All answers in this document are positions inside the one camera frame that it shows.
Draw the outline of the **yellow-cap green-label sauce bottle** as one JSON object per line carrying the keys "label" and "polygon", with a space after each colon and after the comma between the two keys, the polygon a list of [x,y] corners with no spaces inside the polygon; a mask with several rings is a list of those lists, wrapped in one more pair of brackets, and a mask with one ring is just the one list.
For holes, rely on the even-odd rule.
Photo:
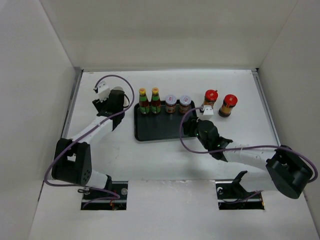
{"label": "yellow-cap green-label sauce bottle", "polygon": [[139,109],[143,115],[147,115],[150,112],[150,104],[145,88],[139,89]]}

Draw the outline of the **red-lid chili jar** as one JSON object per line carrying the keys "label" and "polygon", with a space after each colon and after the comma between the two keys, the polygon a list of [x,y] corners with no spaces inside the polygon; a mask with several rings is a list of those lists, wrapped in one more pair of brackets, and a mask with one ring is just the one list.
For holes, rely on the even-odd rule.
{"label": "red-lid chili jar", "polygon": [[229,117],[237,102],[238,98],[235,95],[227,94],[223,99],[223,103],[218,111],[218,114],[224,118]]}
{"label": "red-lid chili jar", "polygon": [[204,100],[202,106],[211,106],[214,107],[218,99],[218,91],[214,89],[208,89],[204,94]]}

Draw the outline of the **white-lid sauce jar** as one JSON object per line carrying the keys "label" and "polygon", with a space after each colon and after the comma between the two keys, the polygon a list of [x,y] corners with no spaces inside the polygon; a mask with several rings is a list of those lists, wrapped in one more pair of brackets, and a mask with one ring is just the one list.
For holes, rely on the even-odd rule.
{"label": "white-lid sauce jar", "polygon": [[173,114],[176,111],[177,98],[174,95],[167,95],[165,98],[165,111]]}
{"label": "white-lid sauce jar", "polygon": [[191,97],[188,95],[182,95],[179,98],[179,112],[185,114],[191,108]]}

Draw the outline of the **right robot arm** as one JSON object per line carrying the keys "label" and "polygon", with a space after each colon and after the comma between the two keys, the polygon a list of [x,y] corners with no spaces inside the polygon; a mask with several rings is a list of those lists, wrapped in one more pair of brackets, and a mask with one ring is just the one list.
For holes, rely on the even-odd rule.
{"label": "right robot arm", "polygon": [[191,116],[180,122],[179,133],[196,137],[205,149],[202,152],[204,155],[259,170],[256,173],[242,170],[227,185],[229,193],[238,198],[258,191],[279,191],[288,198],[298,199],[306,185],[318,177],[318,171],[311,161],[290,147],[239,144],[222,137],[209,120]]}

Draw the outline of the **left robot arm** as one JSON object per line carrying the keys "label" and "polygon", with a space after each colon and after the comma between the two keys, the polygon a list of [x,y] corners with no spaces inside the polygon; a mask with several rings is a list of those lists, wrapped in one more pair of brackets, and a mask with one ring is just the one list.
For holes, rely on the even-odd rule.
{"label": "left robot arm", "polygon": [[68,184],[93,187],[100,199],[112,195],[112,178],[98,172],[92,166],[91,150],[104,136],[116,129],[125,116],[125,92],[116,87],[104,101],[94,100],[97,117],[83,131],[71,139],[61,138],[55,149],[57,161],[52,166],[51,176]]}

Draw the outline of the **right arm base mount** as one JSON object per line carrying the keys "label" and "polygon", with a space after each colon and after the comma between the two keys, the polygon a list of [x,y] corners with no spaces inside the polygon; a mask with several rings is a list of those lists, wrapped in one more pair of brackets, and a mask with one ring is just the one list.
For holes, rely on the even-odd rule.
{"label": "right arm base mount", "polygon": [[241,171],[232,180],[215,182],[219,210],[264,210],[261,191],[247,191],[241,181],[247,171]]}

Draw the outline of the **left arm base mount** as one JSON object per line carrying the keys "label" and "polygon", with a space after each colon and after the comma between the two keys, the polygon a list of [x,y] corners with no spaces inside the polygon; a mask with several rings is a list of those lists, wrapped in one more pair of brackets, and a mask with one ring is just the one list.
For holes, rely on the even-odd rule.
{"label": "left arm base mount", "polygon": [[114,181],[109,192],[92,188],[80,188],[80,209],[83,211],[125,211],[127,209],[128,181]]}

